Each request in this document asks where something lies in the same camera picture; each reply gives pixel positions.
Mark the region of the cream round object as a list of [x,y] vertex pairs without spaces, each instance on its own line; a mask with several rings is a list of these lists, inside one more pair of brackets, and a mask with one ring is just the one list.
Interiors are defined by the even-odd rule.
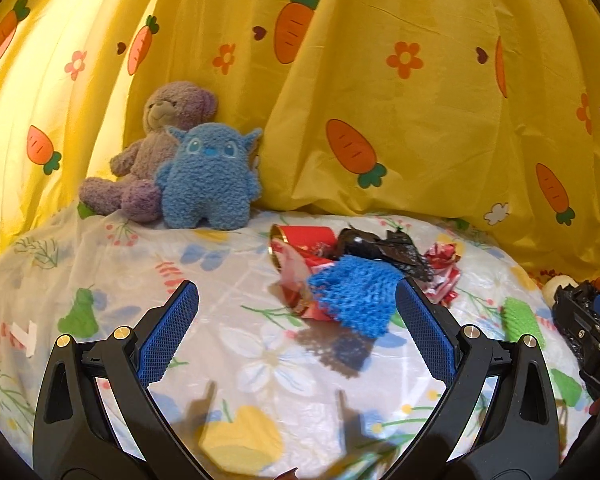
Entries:
[[555,303],[555,292],[559,287],[565,288],[567,286],[577,287],[578,283],[570,278],[569,275],[556,275],[554,278],[548,280],[542,288],[542,296],[545,303],[551,308]]

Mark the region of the blue foam net sleeve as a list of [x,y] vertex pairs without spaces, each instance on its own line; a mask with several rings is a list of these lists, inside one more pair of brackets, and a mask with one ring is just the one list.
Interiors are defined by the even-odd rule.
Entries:
[[345,255],[308,279],[312,297],[340,325],[370,339],[388,333],[404,274],[389,263]]

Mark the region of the purple teddy bear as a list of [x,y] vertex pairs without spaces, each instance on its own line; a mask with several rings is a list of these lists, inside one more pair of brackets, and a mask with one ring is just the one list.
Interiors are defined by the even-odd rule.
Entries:
[[155,174],[180,145],[172,131],[186,132],[210,122],[217,107],[211,91],[190,81],[173,81],[158,88],[144,106],[143,139],[110,159],[110,170],[117,179],[85,179],[79,189],[81,203],[102,216],[121,211],[138,223],[159,219],[161,191],[155,185]]

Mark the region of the red white plastic wrapper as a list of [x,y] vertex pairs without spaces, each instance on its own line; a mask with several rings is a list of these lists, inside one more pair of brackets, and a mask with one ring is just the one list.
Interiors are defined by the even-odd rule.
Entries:
[[424,257],[432,271],[432,278],[418,281],[418,286],[432,304],[448,308],[457,297],[455,286],[462,275],[457,266],[460,255],[456,245],[434,243]]

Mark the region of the green foam net sleeve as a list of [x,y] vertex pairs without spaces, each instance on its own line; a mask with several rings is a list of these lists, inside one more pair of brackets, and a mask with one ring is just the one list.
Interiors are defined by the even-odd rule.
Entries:
[[542,350],[546,342],[531,307],[520,299],[507,297],[501,310],[504,337],[507,341],[518,341],[524,335],[533,336]]

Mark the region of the yellow carrot print curtain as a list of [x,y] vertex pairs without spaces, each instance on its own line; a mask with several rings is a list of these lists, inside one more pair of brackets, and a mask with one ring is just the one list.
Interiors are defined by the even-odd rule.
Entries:
[[264,208],[454,219],[600,278],[594,0],[0,0],[0,250],[180,79],[263,129]]

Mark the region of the crumpled black plastic bag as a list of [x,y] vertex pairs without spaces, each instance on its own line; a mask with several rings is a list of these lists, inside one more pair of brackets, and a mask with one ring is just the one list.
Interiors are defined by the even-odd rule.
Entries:
[[387,231],[386,237],[348,226],[337,237],[334,255],[344,255],[389,263],[403,274],[422,282],[430,282],[434,271],[418,251],[411,237],[401,228]]

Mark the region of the blue plush monster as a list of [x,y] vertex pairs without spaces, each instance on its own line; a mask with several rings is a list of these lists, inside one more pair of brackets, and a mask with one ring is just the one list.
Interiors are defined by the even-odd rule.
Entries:
[[171,229],[233,231],[245,226],[251,203],[261,185],[250,156],[262,130],[242,134],[219,122],[206,122],[187,131],[168,129],[180,141],[175,155],[155,174],[161,193],[161,212]]

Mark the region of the red paper cup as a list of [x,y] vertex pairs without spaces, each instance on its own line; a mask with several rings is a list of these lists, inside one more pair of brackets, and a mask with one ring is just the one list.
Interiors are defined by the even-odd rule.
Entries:
[[309,278],[334,263],[336,245],[335,232],[328,226],[271,226],[268,253],[278,271],[280,293],[299,318],[334,322],[313,298]]

